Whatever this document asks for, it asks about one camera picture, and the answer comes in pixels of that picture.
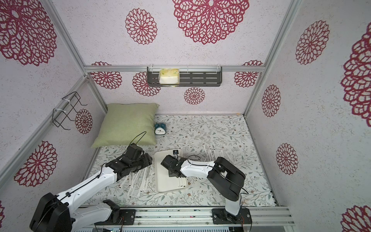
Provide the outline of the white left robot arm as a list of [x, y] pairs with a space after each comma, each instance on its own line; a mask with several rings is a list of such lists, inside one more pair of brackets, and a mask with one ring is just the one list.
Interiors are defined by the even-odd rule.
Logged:
[[122, 223], [120, 207], [111, 200], [88, 208], [81, 208], [81, 205], [107, 186], [147, 168], [152, 160], [141, 147], [132, 143], [121, 156], [104, 163], [94, 176], [59, 194], [44, 195], [36, 207], [30, 229], [34, 232], [74, 232], [95, 223]]

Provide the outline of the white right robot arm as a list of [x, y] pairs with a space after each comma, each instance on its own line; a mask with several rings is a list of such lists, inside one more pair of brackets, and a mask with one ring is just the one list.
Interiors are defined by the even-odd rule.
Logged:
[[214, 161], [201, 162], [167, 155], [161, 165], [170, 177], [197, 177], [207, 179], [226, 199], [225, 212], [237, 216], [241, 210], [241, 191], [244, 191], [246, 175], [223, 157]]

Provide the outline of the green linen pillow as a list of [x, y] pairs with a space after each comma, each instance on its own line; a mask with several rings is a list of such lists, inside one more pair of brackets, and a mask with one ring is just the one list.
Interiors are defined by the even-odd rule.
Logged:
[[139, 146], [154, 146], [157, 103], [110, 103], [92, 148], [127, 146], [135, 137]]

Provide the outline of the teal alarm clock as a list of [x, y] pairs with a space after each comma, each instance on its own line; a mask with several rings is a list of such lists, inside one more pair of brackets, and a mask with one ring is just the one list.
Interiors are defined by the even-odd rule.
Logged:
[[167, 132], [167, 127], [165, 123], [155, 124], [155, 135], [165, 135]]

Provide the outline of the yellow sponge pack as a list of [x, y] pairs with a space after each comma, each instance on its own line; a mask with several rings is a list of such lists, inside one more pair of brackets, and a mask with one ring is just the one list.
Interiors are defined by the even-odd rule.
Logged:
[[180, 71], [178, 69], [161, 69], [159, 72], [161, 85], [176, 85], [180, 83]]

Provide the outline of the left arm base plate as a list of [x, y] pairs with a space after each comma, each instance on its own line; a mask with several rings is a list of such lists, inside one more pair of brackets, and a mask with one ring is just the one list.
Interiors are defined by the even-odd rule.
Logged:
[[106, 221], [97, 222], [95, 225], [133, 225], [135, 215], [135, 209], [113, 210]]

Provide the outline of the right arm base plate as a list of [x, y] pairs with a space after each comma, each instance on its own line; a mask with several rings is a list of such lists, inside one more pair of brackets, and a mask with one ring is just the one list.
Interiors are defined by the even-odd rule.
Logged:
[[213, 224], [252, 224], [252, 216], [248, 208], [241, 208], [235, 216], [228, 213], [224, 208], [212, 209]]

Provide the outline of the dark metal wall shelf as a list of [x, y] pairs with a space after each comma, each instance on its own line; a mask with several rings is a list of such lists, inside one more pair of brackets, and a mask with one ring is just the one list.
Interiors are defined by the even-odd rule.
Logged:
[[147, 83], [150, 87], [220, 87], [222, 83], [222, 67], [217, 66], [210, 70], [180, 71], [178, 84], [161, 84], [159, 82], [160, 71], [147, 67]]

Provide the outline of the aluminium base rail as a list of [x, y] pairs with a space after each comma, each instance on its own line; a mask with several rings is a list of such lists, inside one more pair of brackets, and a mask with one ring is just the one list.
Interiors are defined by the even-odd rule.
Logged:
[[[212, 209], [223, 207], [122, 207], [120, 209], [135, 209], [136, 215], [133, 225], [97, 225], [97, 226], [144, 226], [144, 227], [176, 227], [176, 226], [218, 226], [213, 224]], [[252, 216], [252, 224], [221, 224], [232, 226], [294, 226], [294, 220], [286, 207], [251, 207], [248, 208]], [[72, 231], [93, 226], [97, 222], [106, 220], [89, 216], [86, 208], [79, 208], [72, 214], [75, 222]]]

